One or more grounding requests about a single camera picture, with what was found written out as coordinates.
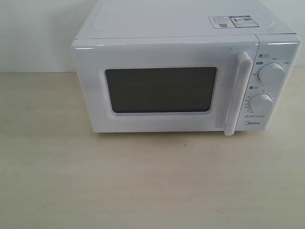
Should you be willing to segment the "white upper power knob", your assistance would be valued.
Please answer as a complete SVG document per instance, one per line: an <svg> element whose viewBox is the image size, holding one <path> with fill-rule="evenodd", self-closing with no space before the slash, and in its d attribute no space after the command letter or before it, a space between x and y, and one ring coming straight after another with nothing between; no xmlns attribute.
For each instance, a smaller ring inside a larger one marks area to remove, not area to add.
<svg viewBox="0 0 305 229"><path fill-rule="evenodd" d="M284 69L278 63L272 62L260 69L258 79L264 85L274 85L280 83L285 76Z"/></svg>

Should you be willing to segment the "blue white label sticker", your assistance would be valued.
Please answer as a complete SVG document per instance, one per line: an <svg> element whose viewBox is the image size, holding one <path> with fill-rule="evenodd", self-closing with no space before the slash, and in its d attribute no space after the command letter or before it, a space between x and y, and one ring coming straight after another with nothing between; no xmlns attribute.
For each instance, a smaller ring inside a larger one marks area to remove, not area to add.
<svg viewBox="0 0 305 229"><path fill-rule="evenodd" d="M259 25L249 15L208 17L214 29L257 28Z"/></svg>

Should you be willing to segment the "white Midea microwave oven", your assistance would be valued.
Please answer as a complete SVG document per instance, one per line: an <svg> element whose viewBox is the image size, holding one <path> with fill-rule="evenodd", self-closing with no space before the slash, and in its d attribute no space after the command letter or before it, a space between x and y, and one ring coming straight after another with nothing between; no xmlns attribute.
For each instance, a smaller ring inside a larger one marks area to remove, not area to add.
<svg viewBox="0 0 305 229"><path fill-rule="evenodd" d="M214 29L208 17L251 16L257 28ZM259 47L253 62L236 131L265 130L281 97L302 45L297 33L258 0L100 0L75 39L129 39L224 37L253 35ZM284 79L264 85L258 72L278 63ZM274 105L267 112L254 112L249 101L267 94Z"/></svg>

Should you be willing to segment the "white lower timer knob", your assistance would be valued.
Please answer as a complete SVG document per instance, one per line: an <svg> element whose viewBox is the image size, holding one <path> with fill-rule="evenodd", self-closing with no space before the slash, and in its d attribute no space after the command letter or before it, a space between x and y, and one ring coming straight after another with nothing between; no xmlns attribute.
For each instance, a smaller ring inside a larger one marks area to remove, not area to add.
<svg viewBox="0 0 305 229"><path fill-rule="evenodd" d="M249 101L249 108L254 112L267 112L273 105L271 97L267 94L257 94Z"/></svg>

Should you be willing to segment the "white microwave door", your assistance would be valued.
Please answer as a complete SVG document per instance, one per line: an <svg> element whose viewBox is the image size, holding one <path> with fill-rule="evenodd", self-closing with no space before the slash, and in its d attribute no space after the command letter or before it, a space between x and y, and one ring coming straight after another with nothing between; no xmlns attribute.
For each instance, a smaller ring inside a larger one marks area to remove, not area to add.
<svg viewBox="0 0 305 229"><path fill-rule="evenodd" d="M94 132L232 135L258 47L253 35L76 39L71 53Z"/></svg>

